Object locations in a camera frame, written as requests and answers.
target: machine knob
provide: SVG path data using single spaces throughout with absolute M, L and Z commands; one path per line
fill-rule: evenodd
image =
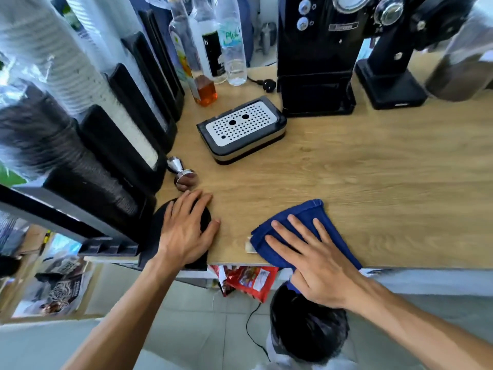
M 308 18 L 301 17 L 298 19 L 298 22 L 296 22 L 296 28 L 300 31 L 304 31 L 307 29 L 308 24 L 309 24 Z
M 373 14 L 373 18 L 376 23 L 388 26 L 397 22 L 403 12 L 403 0 L 380 0 Z
M 301 0 L 300 5 L 298 6 L 298 11 L 301 15 L 306 15 L 311 9 L 310 0 Z

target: coffee tamper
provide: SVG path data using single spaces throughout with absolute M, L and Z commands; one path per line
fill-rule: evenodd
M 184 192 L 198 182 L 197 173 L 194 170 L 183 168 L 183 162 L 178 157 L 168 158 L 168 169 L 176 174 L 175 186 L 179 191 Z

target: blue towel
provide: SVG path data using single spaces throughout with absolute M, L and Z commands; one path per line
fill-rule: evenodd
M 252 236 L 250 239 L 250 243 L 255 248 L 257 253 L 261 255 L 265 261 L 267 261 L 273 266 L 289 267 L 293 271 L 296 269 L 292 264 L 290 264 L 280 255 L 278 255 L 265 241 L 266 235 L 272 235 L 276 239 L 278 239 L 281 243 L 287 245 L 284 239 L 272 228 L 271 222 L 273 220 L 277 220 L 289 231 L 294 233 L 300 239 L 303 239 L 303 237 L 299 234 L 299 232 L 296 231 L 292 226 L 292 224 L 290 224 L 289 221 L 287 220 L 287 216 L 290 214 L 295 215 L 301 221 L 301 223 L 303 223 L 307 229 L 312 231 L 315 234 L 315 236 L 317 236 L 317 238 L 320 240 L 320 236 L 318 235 L 318 232 L 315 229 L 315 226 L 313 225 L 312 222 L 314 218 L 318 218 L 318 220 L 324 225 L 325 229 L 327 230 L 327 233 L 329 234 L 330 238 L 332 239 L 336 247 L 339 248 L 342 254 L 345 255 L 349 261 L 351 261 L 354 267 L 356 267 L 358 270 L 361 269 L 362 267 L 361 263 L 351 253 L 346 242 L 342 239 L 341 235 L 336 230 L 332 222 L 330 222 L 330 219 L 327 216 L 327 214 L 325 214 L 324 203 L 320 199 L 310 200 L 304 202 L 303 204 L 296 205 L 293 206 L 292 208 L 281 211 L 280 213 L 277 213 L 274 217 L 268 219 L 267 221 L 262 223 L 260 226 L 258 226 L 255 230 L 251 232 Z M 290 290 L 299 293 L 299 291 L 291 284 L 291 282 L 288 282 L 287 287 Z

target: perforated metal grate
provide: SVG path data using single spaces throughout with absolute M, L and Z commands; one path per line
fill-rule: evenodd
M 262 101 L 244 107 L 206 125 L 218 146 L 225 146 L 277 121 Z

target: wooden counter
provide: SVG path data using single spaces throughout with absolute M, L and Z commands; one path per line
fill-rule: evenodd
M 416 54 L 411 72 L 422 82 L 435 61 Z M 276 67 L 251 69 L 250 77 L 276 79 Z M 284 139 L 229 166 L 213 160 L 195 125 L 262 96 L 262 88 L 218 85 L 207 108 L 187 93 L 170 154 L 214 194 L 210 210 L 222 225 L 209 264 L 265 263 L 244 251 L 250 231 L 320 198 L 366 267 L 493 268 L 493 92 L 377 111 L 356 75 L 352 84 L 352 115 L 291 118 Z M 268 97 L 280 108 L 277 93 Z M 158 205 L 177 195 L 166 174 Z

